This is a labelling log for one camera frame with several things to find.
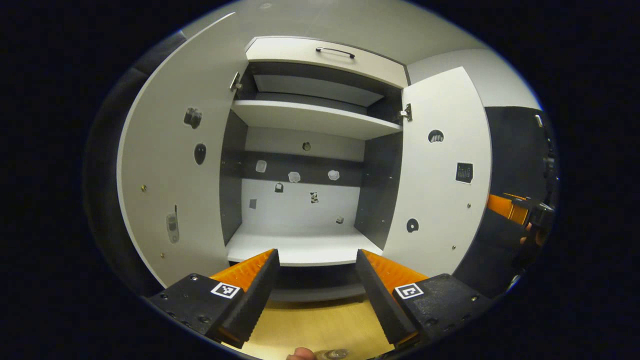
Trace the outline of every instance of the wooden floor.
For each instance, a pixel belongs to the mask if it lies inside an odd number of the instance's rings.
[[[236,350],[264,360],[285,360],[296,347],[314,352],[346,348],[346,360],[370,359],[394,348],[363,297],[302,304],[269,302],[250,340]]]

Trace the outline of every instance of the drawer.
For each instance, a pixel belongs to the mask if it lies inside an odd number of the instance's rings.
[[[329,49],[345,51],[355,57]],[[289,37],[256,38],[246,57],[249,62],[280,61],[330,67],[367,76],[396,88],[408,86],[404,65],[369,51],[332,42]]]

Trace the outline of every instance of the gray wall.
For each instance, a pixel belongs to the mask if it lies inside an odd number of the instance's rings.
[[[269,8],[261,8],[264,3]],[[486,49],[479,40],[434,13],[400,0],[240,0],[188,24],[192,37],[236,12],[247,43],[257,36],[289,35],[343,42],[405,64],[460,49]]]
[[[487,49],[467,49],[431,56],[407,65],[411,83],[462,66],[476,86],[484,107],[523,106],[542,110],[517,71]]]

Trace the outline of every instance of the white ceiling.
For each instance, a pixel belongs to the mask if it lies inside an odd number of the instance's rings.
[[[183,32],[191,37],[230,12],[237,13],[247,43],[265,35],[320,38],[407,65],[449,51],[488,49],[456,25],[401,0],[240,0],[188,24]]]

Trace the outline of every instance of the drawer handle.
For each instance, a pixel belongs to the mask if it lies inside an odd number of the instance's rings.
[[[350,58],[355,58],[356,56],[354,54],[351,53],[347,53],[346,51],[342,51],[342,50],[338,50],[338,49],[331,49],[330,47],[316,47],[316,51],[320,52],[322,50],[333,50],[333,51],[337,51],[338,53],[343,53],[343,54],[348,54]]]

